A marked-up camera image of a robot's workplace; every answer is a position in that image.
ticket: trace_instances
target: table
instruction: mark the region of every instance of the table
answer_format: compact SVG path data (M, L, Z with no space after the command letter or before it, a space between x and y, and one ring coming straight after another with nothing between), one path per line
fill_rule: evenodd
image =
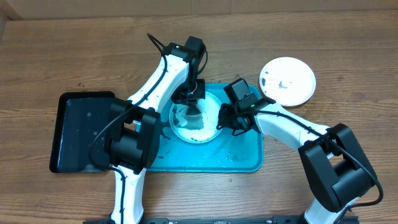
M0 43L0 222L81 223L114 207L114 174L49 171L59 96L113 91L126 99L155 70L160 55L146 37L183 44L204 40L207 82L243 77L258 85L277 57L303 60L317 89L289 109L310 121L350 126L386 197L357 208L362 223L398 218L398 11L300 12L220 16L11 21ZM260 218L298 215L313 200L299 156L264 138L253 174L149 173L146 217ZM371 189L360 201L374 200Z

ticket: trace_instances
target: round plate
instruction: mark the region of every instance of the round plate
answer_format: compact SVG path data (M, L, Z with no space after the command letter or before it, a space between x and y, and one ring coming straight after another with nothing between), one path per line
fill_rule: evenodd
M189 106L173 103L169 114L170 125L174 133L184 141L208 142L221 132L216 129L221 101L215 95L206 92L205 99L198 100L196 108L201 114L187 116Z
M262 92L283 106L297 106L311 98L317 81L299 59L281 57L268 62L260 73Z

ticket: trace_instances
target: black object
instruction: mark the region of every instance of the black object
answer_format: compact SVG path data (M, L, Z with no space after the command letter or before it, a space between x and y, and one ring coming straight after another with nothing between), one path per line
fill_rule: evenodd
M252 112L275 103L275 100L269 97L257 99L255 94L250 92L249 85L243 78L224 87L224 91L231 104L223 103L221 105L217 129L231 128L233 136L244 134L251 129L260 133Z
M198 67L206 52L206 46L199 38L190 36L184 46L169 43L163 48L165 55L174 55L183 58L189 63L188 77L172 95L175 104L196 104L197 100L205 98L205 80L198 78Z
M337 145L345 149L377 178L349 127L337 124L328 130L326 137L334 139ZM327 155L333 153L339 156L341 152L322 138L306 142L298 149L298 153L312 193L322 206L331 212L340 211L348 202L363 196L375 184L359 165L346 156L333 167Z
M50 158L50 170L63 172L100 172L88 159L88 146L108 123L111 91L64 93L58 102L57 120ZM109 156L102 142L95 145L93 157L108 165Z
M167 218L146 218L141 224L308 224L303 216L278 215L272 218L231 218L168 220ZM344 217L340 224L359 224L358 217Z
M114 120L126 110L132 110L125 119L114 123L107 131L104 150L109 154L112 165L126 166L139 174L149 168L156 158L160 141L160 113L155 109L133 106L131 101L116 98L112 102L108 121ZM141 122L140 131L124 127L124 123Z

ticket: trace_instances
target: white plate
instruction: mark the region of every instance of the white plate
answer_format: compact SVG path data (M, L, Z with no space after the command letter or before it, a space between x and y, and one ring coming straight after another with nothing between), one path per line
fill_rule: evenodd
M259 81L262 92L282 106L297 106L306 102L317 85L311 68L291 57L268 62L261 70Z

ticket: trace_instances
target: wire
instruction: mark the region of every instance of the wire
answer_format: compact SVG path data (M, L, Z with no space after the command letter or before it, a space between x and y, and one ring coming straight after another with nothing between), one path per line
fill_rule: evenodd
M327 138L326 136L324 136L323 134L315 131L314 129L312 129L309 126L306 126L305 124L301 123L299 120L287 115L287 114L283 114L281 112L273 112L273 111L263 111L263 110L252 110L252 111L247 111L247 112L242 112L242 113L237 113L235 115L233 115L232 117L230 117L228 120L229 122L231 122L232 119L235 119L237 117L240 116L244 116L244 115L257 115L259 113L262 114L271 114L271 115L276 115L276 116L281 116L284 118L287 118L293 122L295 122L296 124L298 124L299 126L303 127L304 129L306 129L308 132L315 134L317 136L319 136L320 138L322 138L323 140L325 140L326 142L328 142L329 144L332 144L333 146L335 146L338 150L341 151L341 153L348 157L349 159L351 159L355 164L357 164L358 166L360 166L360 168L362 168L363 171L365 171L365 173L367 173L367 175L371 178L371 180L374 182L374 184L376 185L378 191L379 191L379 196L376 200L372 201L372 202L364 202L364 203L356 203L354 205L348 205L346 206L341 213L338 215L337 219L334 221L334 224L338 223L346 214L347 211L351 210L352 208L356 208L356 207L367 207L367 206L372 206L372 205L377 205L378 203L380 203L383 200L384 197L384 192L383 189L381 187L380 182L375 178L375 176L372 175L372 173L370 173L370 171L367 170L367 168L365 168L365 166L363 166L362 163L360 163L357 159L355 159L350 153L348 153L346 150L344 150L341 146L339 146L337 143L335 143L334 141L332 141L331 139ZM225 119L224 121L220 122L221 124L217 125L217 129L221 129L223 127L225 127L225 122L227 119Z
M152 41L152 43L156 46L156 48L160 51L161 56L163 57L164 60L164 69L162 74L160 75L159 79L156 81L156 83L149 89L149 91L144 94L144 96L142 96L142 98L135 103L132 107L128 108L126 111L124 111L123 113L121 113L119 116L117 116L115 119L113 119L111 122L109 122L100 132L99 134L96 135L96 137L94 138L93 142L90 144L89 146L89 151L88 151L88 158L90 160L90 163L94 165L95 168L97 169L103 169L103 170L113 170L117 173L120 174L121 176L121 181L122 181L122 192L121 192L121 199L120 199L120 215L121 215L121 221L120 223L123 224L123 220L124 220L124 190L126 188L126 178L123 174L123 172L117 168L111 167L111 166L102 166L100 164L97 164L94 160L93 160L93 149L94 149L94 145L97 142L97 140L99 139L100 136L103 135L103 133L105 133L106 130L108 130L114 123L118 122L119 120L125 120L133 111L134 109L136 109L142 102L144 102L144 100L146 100L148 98L148 96L155 90L155 88L157 87L157 85L160 83L160 81L162 81L164 75L167 72L167 59L166 56L163 53L163 50L159 47L158 44L160 44L162 47L164 47L164 45L158 41L154 36L147 34L148 38L150 39L150 41Z
M205 51L205 53L206 53L206 61L205 61L205 63L203 64L203 66L201 67L201 69L198 71L198 75L201 74L201 72L203 71L203 69L205 69L206 64L207 64L207 59L208 59L207 50Z

